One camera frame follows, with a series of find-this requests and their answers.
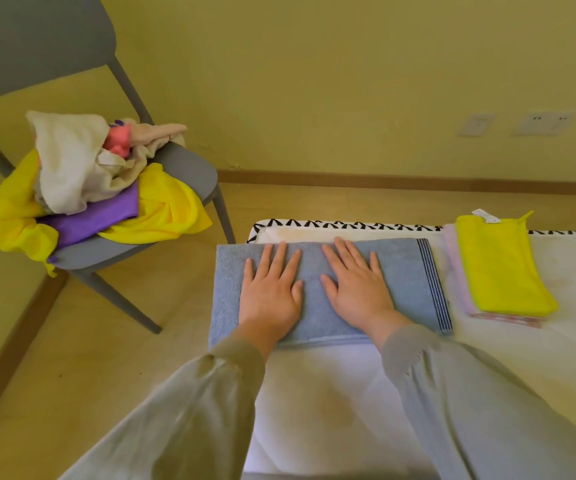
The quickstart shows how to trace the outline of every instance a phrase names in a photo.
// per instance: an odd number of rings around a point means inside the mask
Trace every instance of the chair backrest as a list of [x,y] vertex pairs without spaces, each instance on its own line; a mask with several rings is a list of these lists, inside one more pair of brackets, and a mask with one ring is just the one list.
[[[148,110],[116,59],[100,0],[0,0],[0,96],[108,65],[142,122]],[[0,172],[14,169],[0,150]]]

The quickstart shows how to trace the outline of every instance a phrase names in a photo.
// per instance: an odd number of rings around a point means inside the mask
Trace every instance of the folded blue towel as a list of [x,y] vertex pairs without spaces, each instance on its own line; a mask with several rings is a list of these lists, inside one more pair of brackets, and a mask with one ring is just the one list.
[[[376,251],[395,307],[412,321],[441,335],[452,333],[444,291],[427,239],[380,239],[355,242],[368,259]],[[299,248],[302,252],[296,280],[303,280],[301,319],[279,343],[281,346],[366,342],[364,333],[349,326],[332,309],[319,276],[335,277],[320,242],[288,244],[286,262]],[[259,263],[263,244],[217,247],[214,274],[210,347],[236,328],[239,296],[247,258]]]

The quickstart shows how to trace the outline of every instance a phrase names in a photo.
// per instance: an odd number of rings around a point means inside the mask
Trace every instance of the chair leg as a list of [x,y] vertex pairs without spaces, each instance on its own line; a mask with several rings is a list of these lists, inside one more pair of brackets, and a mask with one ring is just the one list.
[[232,231],[232,226],[230,225],[228,209],[226,209],[226,202],[223,200],[223,194],[221,193],[219,184],[217,184],[212,201],[214,202],[214,208],[217,209],[219,222],[221,222],[221,228],[223,229],[223,233],[226,235],[228,244],[236,244],[235,233]]
[[77,278],[83,281],[86,285],[90,286],[93,290],[99,293],[102,297],[106,298],[117,308],[120,308],[137,322],[141,323],[152,333],[160,333],[162,328],[149,319],[143,312],[136,306],[132,305],[121,293],[110,286],[102,277],[96,273],[78,273],[71,271]]

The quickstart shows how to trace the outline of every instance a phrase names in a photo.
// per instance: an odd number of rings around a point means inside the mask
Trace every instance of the clothing label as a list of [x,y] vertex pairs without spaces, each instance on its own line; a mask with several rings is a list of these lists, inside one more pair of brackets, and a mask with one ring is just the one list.
[[486,220],[486,224],[499,224],[501,219],[494,217],[492,214],[487,213],[484,209],[476,209],[472,211],[475,216],[483,217]]

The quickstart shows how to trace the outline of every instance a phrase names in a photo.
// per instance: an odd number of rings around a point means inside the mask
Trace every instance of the yellow cloth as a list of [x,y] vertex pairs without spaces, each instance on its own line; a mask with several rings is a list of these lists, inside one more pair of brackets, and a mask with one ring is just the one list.
[[532,259],[526,220],[460,216],[455,228],[463,269],[476,306],[485,312],[544,317],[557,302],[541,282]]
[[[57,247],[59,234],[35,220],[45,215],[34,199],[38,172],[39,154],[33,150],[0,186],[0,249],[25,253],[42,262],[54,276],[55,267],[47,259]],[[139,175],[139,216],[99,235],[124,244],[146,244],[201,232],[210,225],[210,217],[194,191],[153,163]]]

